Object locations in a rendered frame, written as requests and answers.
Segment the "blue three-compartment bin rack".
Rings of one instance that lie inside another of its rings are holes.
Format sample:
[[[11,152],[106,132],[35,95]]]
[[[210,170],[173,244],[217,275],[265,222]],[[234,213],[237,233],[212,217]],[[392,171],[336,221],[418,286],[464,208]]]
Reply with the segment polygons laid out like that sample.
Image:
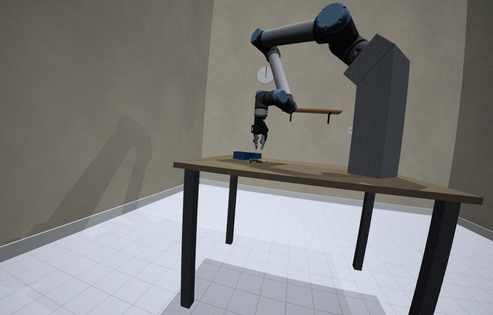
[[[234,151],[233,159],[240,159],[240,160],[262,159],[262,154],[256,152]]]

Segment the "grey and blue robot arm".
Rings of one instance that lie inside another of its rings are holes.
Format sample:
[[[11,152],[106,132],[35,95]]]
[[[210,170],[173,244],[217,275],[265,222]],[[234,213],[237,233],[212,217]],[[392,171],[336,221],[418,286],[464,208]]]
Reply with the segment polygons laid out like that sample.
[[[294,113],[297,109],[277,46],[311,41],[316,41],[318,44],[328,43],[333,55],[350,66],[369,43],[359,35],[350,11],[340,2],[331,3],[323,8],[314,20],[265,31],[258,28],[252,34],[250,41],[268,60],[277,88],[274,91],[256,92],[254,116],[268,116],[268,106],[271,105],[288,114]]]

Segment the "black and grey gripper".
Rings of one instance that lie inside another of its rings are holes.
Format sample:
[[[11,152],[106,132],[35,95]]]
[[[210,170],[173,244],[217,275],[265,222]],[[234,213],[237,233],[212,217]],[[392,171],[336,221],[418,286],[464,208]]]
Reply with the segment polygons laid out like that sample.
[[[252,125],[253,131],[251,133],[254,133],[253,142],[255,145],[255,149],[257,149],[257,147],[258,147],[258,138],[259,138],[258,134],[262,134],[261,139],[259,140],[259,142],[262,144],[262,146],[261,146],[262,149],[263,149],[263,146],[264,146],[266,139],[267,139],[267,136],[268,136],[268,133],[266,131],[266,126],[262,126],[264,119],[266,119],[265,116],[255,116],[254,117],[254,126]]]

